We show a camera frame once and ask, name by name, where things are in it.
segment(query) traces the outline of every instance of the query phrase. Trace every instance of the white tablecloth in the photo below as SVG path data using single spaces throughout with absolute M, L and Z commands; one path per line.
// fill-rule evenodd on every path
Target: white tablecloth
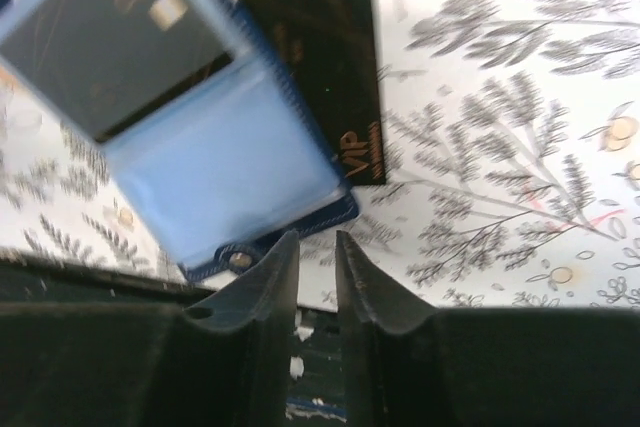
M 640 0 L 375 2 L 398 183 L 341 228 L 434 304 L 640 305 Z M 94 150 L 0 102 L 0 245 L 181 279 Z M 302 304 L 335 309 L 333 249 L 303 243 Z

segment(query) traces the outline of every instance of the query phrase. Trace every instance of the card holder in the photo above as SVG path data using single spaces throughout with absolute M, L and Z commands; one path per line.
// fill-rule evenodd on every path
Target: card holder
M 111 1 L 6 0 L 0 57 L 97 144 L 188 280 L 242 273 L 283 232 L 358 215 L 338 159 L 245 11 L 231 0 Z M 43 53 L 34 36 L 53 11 L 62 20 Z M 194 47 L 194 36 L 205 40 Z

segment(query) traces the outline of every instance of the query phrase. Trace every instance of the black card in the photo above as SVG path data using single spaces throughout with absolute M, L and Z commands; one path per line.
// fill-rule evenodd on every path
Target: black card
M 371 0 L 243 0 L 353 185 L 386 183 Z
M 98 142 L 231 60 L 189 0 L 45 0 L 0 53 Z

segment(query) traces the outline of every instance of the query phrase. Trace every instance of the card slot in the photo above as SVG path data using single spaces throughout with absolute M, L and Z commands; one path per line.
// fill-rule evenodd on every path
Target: card slot
M 125 196 L 185 268 L 344 196 L 260 60 L 159 117 L 129 142 L 109 145 L 108 158 Z

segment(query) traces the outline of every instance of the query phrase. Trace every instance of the snap button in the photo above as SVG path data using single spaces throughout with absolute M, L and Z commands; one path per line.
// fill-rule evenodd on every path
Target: snap button
M 229 263 L 240 269 L 247 269 L 253 264 L 253 258 L 244 252 L 235 252 L 229 257 Z

